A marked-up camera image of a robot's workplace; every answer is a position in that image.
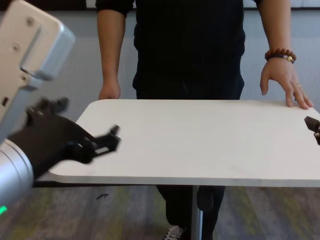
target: gray carpet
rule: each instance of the gray carpet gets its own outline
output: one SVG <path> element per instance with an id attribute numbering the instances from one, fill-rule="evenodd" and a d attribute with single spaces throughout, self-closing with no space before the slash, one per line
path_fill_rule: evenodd
<path id="1" fill-rule="evenodd" d="M 319 200 L 319 188 L 228 187 L 214 239 L 320 240 Z M 153 186 L 36 188 L 0 216 L 0 239 L 161 240 L 167 227 Z"/>

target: wooden bead bracelet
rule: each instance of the wooden bead bracelet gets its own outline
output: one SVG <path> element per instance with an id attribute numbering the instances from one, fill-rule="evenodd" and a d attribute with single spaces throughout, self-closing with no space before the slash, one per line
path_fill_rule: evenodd
<path id="1" fill-rule="evenodd" d="M 297 56 L 290 50 L 286 49 L 272 49 L 265 53 L 264 55 L 265 60 L 269 60 L 272 58 L 284 58 L 287 59 L 289 62 L 294 63 L 297 60 Z"/>

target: man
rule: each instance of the man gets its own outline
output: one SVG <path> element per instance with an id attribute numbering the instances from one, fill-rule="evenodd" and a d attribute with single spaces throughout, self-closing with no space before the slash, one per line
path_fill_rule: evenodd
<path id="1" fill-rule="evenodd" d="M 125 17 L 133 1 L 96 1 L 103 73 L 99 99 L 120 97 L 119 58 Z M 255 2 L 269 48 L 291 51 L 290 0 Z M 138 65 L 133 86 L 138 99 L 240 99 L 244 86 L 240 60 L 245 51 L 242 0 L 136 0 L 136 7 Z M 282 86 L 289 107 L 293 97 L 303 109 L 312 106 L 287 59 L 273 55 L 267 61 L 260 81 L 263 95 L 269 79 Z M 192 187 L 158 186 L 158 190 L 166 200 L 171 224 L 164 239 L 189 240 Z M 213 208 L 203 214 L 203 240 L 212 240 L 225 188 L 212 186 L 210 190 Z"/>

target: gray wall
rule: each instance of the gray wall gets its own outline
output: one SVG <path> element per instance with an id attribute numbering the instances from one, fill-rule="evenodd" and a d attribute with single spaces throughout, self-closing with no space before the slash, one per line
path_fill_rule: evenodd
<path id="1" fill-rule="evenodd" d="M 301 10 L 292 13 L 292 44 L 298 56 L 295 63 L 301 84 L 309 93 L 315 108 L 320 111 L 320 12 Z M 76 120 L 86 106 L 97 100 L 102 84 L 101 60 L 96 28 L 96 13 L 92 12 L 52 12 L 76 35 L 76 44 L 64 65 L 58 79 L 47 82 L 32 96 L 31 103 L 39 96 L 56 98 L 68 96 L 71 100 L 66 116 Z M 132 79 L 137 66 L 137 51 L 133 46 L 135 13 L 127 17 L 125 38 L 121 51 L 118 79 L 121 85 L 121 98 L 134 99 Z M 246 32 L 246 52 L 241 70 L 245 81 L 242 99 L 283 100 L 283 90 L 270 83 L 267 96 L 260 91 L 260 75 L 265 64 L 264 54 L 268 49 L 261 20 L 257 11 L 246 11 L 244 29 Z"/>

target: metal table leg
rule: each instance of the metal table leg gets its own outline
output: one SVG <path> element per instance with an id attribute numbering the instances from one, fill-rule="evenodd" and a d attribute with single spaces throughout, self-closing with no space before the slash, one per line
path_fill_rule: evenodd
<path id="1" fill-rule="evenodd" d="M 199 186 L 193 186 L 192 190 L 192 222 L 191 222 L 191 240 L 202 239 L 202 217 L 203 212 L 197 205 L 197 192 Z"/>

